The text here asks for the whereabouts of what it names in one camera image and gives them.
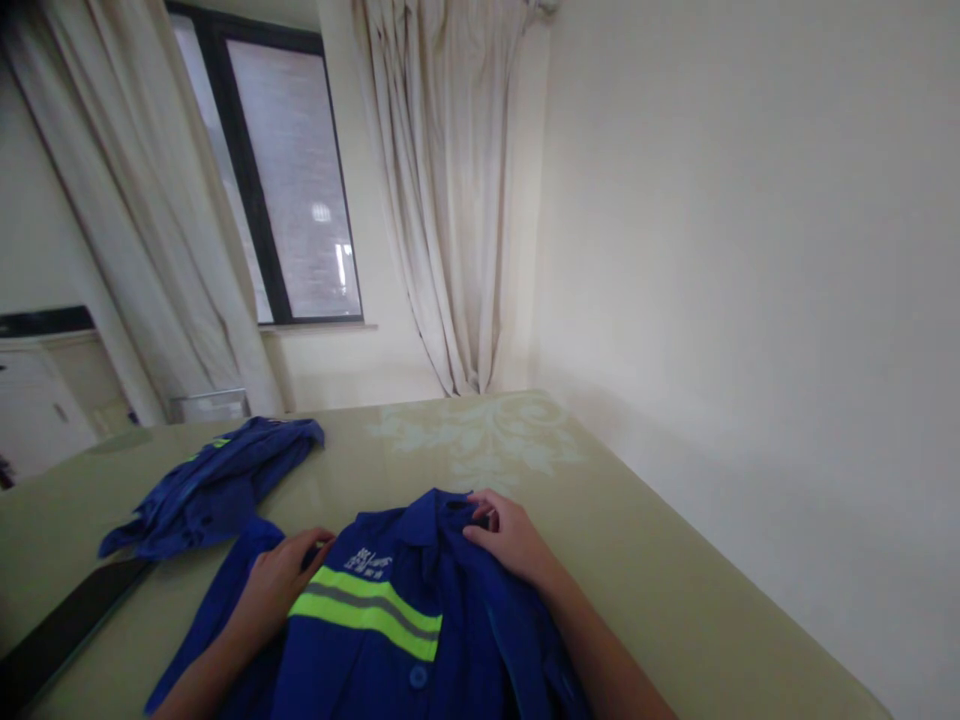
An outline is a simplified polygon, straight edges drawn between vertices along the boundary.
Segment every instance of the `folded blue uniform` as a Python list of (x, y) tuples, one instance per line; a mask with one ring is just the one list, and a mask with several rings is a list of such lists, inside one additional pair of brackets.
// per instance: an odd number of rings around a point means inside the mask
[(139, 557), (164, 560), (238, 535), (314, 444), (323, 445), (315, 420), (250, 418), (167, 473), (135, 510), (137, 519), (103, 539), (100, 557), (139, 543)]
[[(275, 643), (237, 683), (254, 683), (255, 702), (234, 687), (220, 717), (266, 718), (268, 695), (284, 719), (589, 717), (536, 592), (463, 537), (473, 508), (431, 490), (358, 515), (293, 606), (282, 659)], [(148, 712), (223, 627), (239, 596), (224, 588), (242, 587), (255, 557), (244, 533)]]

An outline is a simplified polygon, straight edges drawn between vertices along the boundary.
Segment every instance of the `light green tablecloth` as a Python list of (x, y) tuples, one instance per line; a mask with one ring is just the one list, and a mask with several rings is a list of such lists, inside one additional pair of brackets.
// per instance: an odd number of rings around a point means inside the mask
[[(260, 506), (287, 533), (340, 530), (431, 487), (523, 503), (682, 718), (889, 718), (856, 679), (609, 450), (538, 392), (333, 410)], [(0, 653), (97, 566), (154, 484), (239, 423), (136, 430), (0, 494)], [(228, 544), (163, 563), (32, 709), (138, 717)]]

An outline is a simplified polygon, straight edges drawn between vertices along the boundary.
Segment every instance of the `curtain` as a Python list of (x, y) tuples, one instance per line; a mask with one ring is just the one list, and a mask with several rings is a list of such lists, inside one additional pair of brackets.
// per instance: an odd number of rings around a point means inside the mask
[(488, 389), (508, 242), (523, 0), (353, 0), (391, 243), (448, 395)]
[(282, 412), (162, 0), (40, 0), (3, 43), (85, 236), (65, 259), (140, 421), (239, 387), (253, 412)]

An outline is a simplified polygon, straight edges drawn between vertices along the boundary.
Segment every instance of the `printed logo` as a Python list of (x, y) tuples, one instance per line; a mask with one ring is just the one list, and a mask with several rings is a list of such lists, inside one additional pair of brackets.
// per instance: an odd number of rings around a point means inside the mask
[(344, 570), (353, 570), (357, 575), (368, 577), (373, 580), (379, 580), (383, 577), (387, 565), (393, 562), (393, 558), (378, 558), (375, 552), (370, 552), (366, 548), (360, 548), (360, 551), (343, 564)]

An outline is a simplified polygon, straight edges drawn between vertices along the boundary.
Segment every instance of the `hand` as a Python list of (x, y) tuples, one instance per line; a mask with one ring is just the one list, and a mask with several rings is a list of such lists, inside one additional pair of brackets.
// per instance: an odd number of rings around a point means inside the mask
[[(270, 552), (261, 553), (218, 639), (230, 645), (233, 652), (253, 659), (283, 629), (287, 613), (323, 565), (335, 539), (323, 528), (304, 530)], [(301, 572), (304, 556), (320, 542), (324, 546)]]
[(467, 501), (479, 504), (473, 519), (486, 516), (490, 529), (468, 525), (463, 529), (464, 536), (487, 550), (507, 570), (540, 590), (564, 572), (521, 505), (493, 490), (481, 490)]

